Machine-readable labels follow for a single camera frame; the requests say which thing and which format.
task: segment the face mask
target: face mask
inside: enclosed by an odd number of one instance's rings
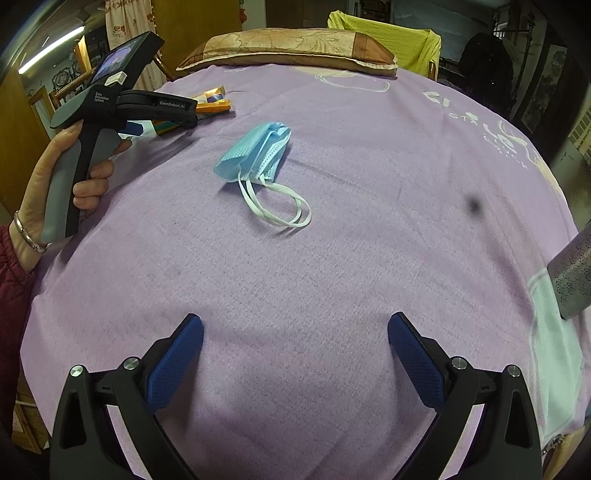
[[[282,123],[268,122],[258,125],[226,152],[213,171],[228,182],[237,181],[246,204],[264,221],[277,226],[300,228],[310,223],[310,205],[291,188],[274,183],[277,165],[290,136],[291,129]],[[295,217],[287,221],[266,210],[256,198],[253,183],[292,197],[297,209]],[[303,220],[302,205],[308,210],[308,216]]]

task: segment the yellow towel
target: yellow towel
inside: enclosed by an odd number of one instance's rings
[[[434,61],[436,67],[439,68],[441,37],[432,30],[415,30],[366,20],[346,15],[340,10],[329,15],[328,27],[353,30],[369,35],[394,53],[398,65],[405,70],[426,77],[430,60]]]

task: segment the gray thermos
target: gray thermos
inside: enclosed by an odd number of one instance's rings
[[[548,273],[562,318],[591,305],[591,222],[550,261]]]

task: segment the pillow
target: pillow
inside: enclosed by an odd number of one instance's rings
[[[395,76],[396,57],[363,33],[335,28],[258,28],[210,38],[178,66],[196,72],[210,65],[282,63]]]

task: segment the silver bracelet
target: silver bracelet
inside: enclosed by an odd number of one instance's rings
[[[27,245],[29,247],[31,247],[33,250],[35,250],[41,254],[44,254],[45,252],[47,252],[47,248],[42,247],[37,242],[35,242],[35,240],[33,240],[31,238],[31,236],[27,233],[25,228],[22,226],[21,219],[18,217],[18,210],[16,212],[14,212],[14,225],[16,225],[18,233],[21,234],[22,239],[25,242],[27,242]]]

